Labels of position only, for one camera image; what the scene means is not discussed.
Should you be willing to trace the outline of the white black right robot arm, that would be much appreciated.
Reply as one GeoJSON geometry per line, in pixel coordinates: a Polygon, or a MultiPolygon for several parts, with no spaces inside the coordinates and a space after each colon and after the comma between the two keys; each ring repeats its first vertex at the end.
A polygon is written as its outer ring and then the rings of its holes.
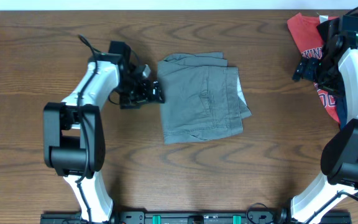
{"type": "Polygon", "coordinates": [[[358,12],[340,17],[296,14],[287,22],[301,52],[293,74],[314,83],[340,130],[324,147],[318,176],[277,217],[278,223],[350,223],[336,213],[343,199],[358,201],[358,12]]]}

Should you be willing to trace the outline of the red printed t-shirt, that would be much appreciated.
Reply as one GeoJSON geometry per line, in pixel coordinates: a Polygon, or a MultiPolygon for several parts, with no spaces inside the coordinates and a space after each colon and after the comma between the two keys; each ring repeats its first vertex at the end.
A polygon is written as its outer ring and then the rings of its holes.
{"type": "MultiPolygon", "coordinates": [[[[338,69],[342,75],[347,101],[347,123],[352,119],[358,119],[358,12],[345,14],[339,17],[339,33],[344,37],[344,47],[338,62],[338,69]]],[[[323,56],[323,42],[316,26],[319,24],[318,17],[308,17],[300,13],[287,21],[287,26],[301,58],[317,58],[323,56]]],[[[339,123],[336,113],[336,100],[328,92],[319,89],[318,84],[313,82],[317,94],[330,117],[339,123]]]]}

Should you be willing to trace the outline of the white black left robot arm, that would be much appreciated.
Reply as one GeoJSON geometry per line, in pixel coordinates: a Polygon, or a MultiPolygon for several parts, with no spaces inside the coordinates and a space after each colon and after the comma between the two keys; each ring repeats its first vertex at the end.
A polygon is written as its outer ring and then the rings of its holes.
{"type": "Polygon", "coordinates": [[[113,223],[114,201],[101,172],[106,155],[101,111],[114,92],[122,109],[165,101],[159,83],[149,79],[149,66],[132,63],[136,54],[125,42],[111,41],[102,52],[80,40],[91,50],[86,73],[61,102],[45,105],[43,130],[45,164],[70,185],[81,211],[43,214],[41,223],[113,223]]]}

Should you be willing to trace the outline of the grey shorts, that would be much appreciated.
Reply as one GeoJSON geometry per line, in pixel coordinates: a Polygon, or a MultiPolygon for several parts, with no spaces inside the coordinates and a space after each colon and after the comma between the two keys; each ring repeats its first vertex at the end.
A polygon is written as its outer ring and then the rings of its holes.
{"type": "Polygon", "coordinates": [[[171,54],[158,62],[157,77],[165,97],[160,106],[165,144],[234,136],[252,115],[239,70],[221,52],[171,54]]]}

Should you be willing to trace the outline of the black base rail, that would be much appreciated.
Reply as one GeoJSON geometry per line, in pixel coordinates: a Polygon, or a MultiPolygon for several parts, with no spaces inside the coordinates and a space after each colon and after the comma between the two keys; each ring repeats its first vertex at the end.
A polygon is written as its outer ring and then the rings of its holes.
{"type": "MultiPolygon", "coordinates": [[[[59,223],[88,223],[81,219],[81,213],[71,214],[42,214],[41,224],[59,223]]],[[[112,216],[110,221],[92,223],[113,224],[246,224],[246,223],[281,223],[271,212],[251,211],[246,213],[144,213],[122,212],[112,216]]],[[[349,212],[328,212],[320,223],[323,224],[351,224],[349,212]]]]}

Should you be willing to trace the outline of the navy blue garment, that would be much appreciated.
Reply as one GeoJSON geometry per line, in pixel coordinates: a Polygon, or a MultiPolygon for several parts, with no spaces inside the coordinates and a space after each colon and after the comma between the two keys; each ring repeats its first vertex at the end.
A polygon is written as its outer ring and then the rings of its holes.
{"type": "Polygon", "coordinates": [[[339,127],[343,129],[347,124],[347,101],[346,97],[335,97],[336,113],[339,118],[339,127]]]}

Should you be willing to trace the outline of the black garment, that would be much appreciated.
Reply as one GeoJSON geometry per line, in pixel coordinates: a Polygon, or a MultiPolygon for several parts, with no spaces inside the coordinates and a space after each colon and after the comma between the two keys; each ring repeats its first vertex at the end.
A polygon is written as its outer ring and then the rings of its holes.
{"type": "Polygon", "coordinates": [[[323,42],[339,33],[339,17],[319,16],[319,24],[316,26],[323,42]]]}

